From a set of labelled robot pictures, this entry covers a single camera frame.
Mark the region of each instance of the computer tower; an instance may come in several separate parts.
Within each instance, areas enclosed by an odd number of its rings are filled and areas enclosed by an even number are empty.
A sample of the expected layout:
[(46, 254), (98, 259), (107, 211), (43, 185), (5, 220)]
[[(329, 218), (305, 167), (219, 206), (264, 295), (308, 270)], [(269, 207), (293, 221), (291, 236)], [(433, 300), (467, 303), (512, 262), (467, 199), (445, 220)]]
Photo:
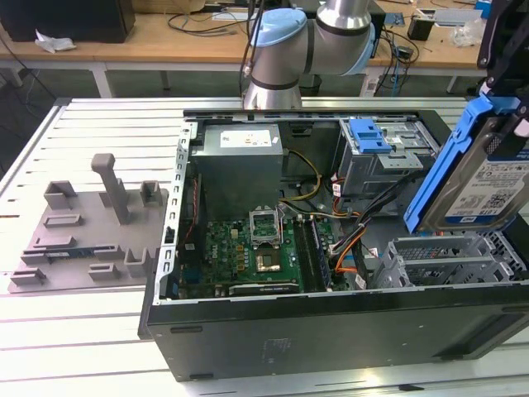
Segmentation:
[(122, 43), (136, 20), (131, 0), (0, 0), (0, 19), (13, 41), (33, 41), (35, 30), (73, 41)]

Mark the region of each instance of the motherboard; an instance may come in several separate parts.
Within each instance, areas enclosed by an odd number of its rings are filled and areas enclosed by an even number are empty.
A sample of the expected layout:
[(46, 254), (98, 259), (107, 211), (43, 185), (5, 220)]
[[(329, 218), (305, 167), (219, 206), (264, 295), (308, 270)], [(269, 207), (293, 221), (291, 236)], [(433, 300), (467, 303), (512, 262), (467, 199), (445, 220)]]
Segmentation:
[[(254, 243), (276, 232), (277, 246)], [(263, 219), (253, 233), (249, 219), (209, 222), (203, 263), (183, 265), (179, 292), (192, 299), (324, 291), (331, 282), (324, 252), (334, 242), (326, 219), (284, 218), (277, 227)]]

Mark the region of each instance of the power supply label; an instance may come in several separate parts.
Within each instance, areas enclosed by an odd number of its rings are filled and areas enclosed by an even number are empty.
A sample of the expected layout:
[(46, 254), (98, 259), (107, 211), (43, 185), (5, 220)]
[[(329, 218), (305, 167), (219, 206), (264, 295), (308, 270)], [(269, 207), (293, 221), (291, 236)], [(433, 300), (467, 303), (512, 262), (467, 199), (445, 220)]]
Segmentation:
[(269, 130), (223, 131), (221, 147), (270, 147), (272, 139)]
[(528, 174), (529, 161), (486, 160), (446, 213), (446, 221), (492, 221), (522, 191)]

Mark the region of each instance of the metal workbench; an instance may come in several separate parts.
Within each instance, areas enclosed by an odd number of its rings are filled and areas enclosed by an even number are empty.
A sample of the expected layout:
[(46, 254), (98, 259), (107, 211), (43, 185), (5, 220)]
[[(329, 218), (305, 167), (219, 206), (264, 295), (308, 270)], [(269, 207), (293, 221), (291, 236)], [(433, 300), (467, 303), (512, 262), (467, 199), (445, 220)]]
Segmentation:
[[(311, 98), (311, 108), (435, 109), (453, 127), (458, 98)], [(263, 376), (179, 384), (154, 342), (136, 329), (143, 288), (9, 295), (18, 263), (46, 201), (51, 180), (76, 191), (102, 190), (90, 170), (97, 152), (112, 152), (126, 188), (146, 179), (169, 187), (183, 108), (238, 108), (235, 98), (76, 99), (54, 106), (0, 183), (0, 395), (526, 395), (529, 330), (477, 361), (387, 366), (353, 371)]]

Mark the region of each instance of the ram slot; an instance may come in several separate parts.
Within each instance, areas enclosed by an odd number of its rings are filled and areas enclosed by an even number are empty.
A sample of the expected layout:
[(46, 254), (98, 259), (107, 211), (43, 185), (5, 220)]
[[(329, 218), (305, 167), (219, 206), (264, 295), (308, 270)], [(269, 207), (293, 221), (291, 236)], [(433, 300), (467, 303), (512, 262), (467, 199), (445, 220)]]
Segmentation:
[(318, 258), (318, 246), (320, 244), (319, 241), (317, 243), (315, 241), (311, 222), (294, 221), (293, 229), (304, 292), (325, 291)]

